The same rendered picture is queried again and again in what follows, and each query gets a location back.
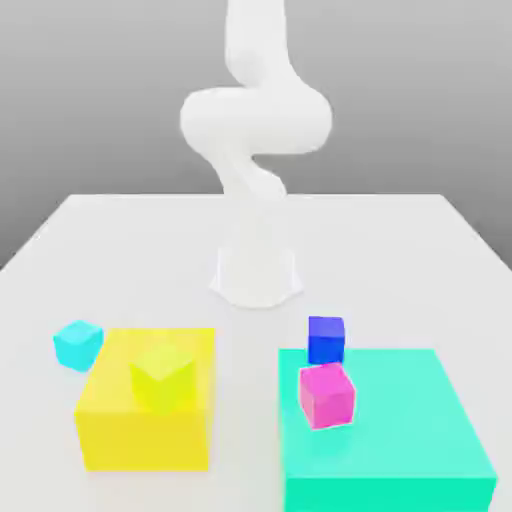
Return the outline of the small pink cube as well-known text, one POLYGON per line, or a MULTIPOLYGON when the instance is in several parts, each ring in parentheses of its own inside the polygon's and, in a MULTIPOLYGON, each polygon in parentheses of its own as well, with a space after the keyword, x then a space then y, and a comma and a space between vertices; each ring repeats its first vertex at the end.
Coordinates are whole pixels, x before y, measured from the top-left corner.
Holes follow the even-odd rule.
POLYGON ((312 430, 353 422, 356 389, 341 363, 301 368, 298 396, 312 430))

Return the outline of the small blue cube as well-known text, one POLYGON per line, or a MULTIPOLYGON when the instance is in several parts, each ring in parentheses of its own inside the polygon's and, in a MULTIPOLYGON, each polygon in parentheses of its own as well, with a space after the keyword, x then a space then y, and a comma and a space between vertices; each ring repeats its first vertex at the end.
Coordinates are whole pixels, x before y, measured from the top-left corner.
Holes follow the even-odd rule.
POLYGON ((308 362, 342 363, 345 351, 345 324, 341 317, 310 316, 308 319, 308 362))

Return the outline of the small cyan cube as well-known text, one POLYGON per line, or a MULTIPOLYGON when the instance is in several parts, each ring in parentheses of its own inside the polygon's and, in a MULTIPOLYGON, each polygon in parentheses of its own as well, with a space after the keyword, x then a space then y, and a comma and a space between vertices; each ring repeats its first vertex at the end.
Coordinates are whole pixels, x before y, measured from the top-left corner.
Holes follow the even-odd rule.
POLYGON ((87 372, 94 364, 104 341, 104 330, 77 320, 53 336, 58 362, 78 372, 87 372))

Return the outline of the large yellow box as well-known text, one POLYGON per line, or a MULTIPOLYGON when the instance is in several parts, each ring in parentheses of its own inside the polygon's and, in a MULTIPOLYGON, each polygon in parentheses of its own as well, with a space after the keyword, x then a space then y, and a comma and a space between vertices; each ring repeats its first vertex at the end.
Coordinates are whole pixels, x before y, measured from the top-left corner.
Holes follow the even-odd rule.
POLYGON ((113 328, 75 407, 89 471, 205 471, 209 466, 215 396, 212 328, 113 328), (197 361, 194 407, 158 413, 132 391, 130 363, 159 342, 192 349, 197 361))

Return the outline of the large turquoise box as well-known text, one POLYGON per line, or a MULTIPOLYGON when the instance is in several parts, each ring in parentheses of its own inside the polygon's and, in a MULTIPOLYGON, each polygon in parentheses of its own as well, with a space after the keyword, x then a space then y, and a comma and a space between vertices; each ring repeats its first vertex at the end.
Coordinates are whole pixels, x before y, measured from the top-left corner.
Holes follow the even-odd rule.
POLYGON ((313 430, 303 349, 278 355, 283 512, 488 512, 496 472, 436 353, 350 349, 349 425, 313 430))

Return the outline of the small lime yellow cube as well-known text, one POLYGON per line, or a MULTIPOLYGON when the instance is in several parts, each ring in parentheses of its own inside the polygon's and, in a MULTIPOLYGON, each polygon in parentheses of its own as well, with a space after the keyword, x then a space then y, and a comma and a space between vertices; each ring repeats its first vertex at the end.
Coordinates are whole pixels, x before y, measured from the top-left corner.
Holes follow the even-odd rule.
POLYGON ((192 349, 159 342, 130 363, 132 391, 137 400, 158 413, 194 407, 197 361, 192 349))

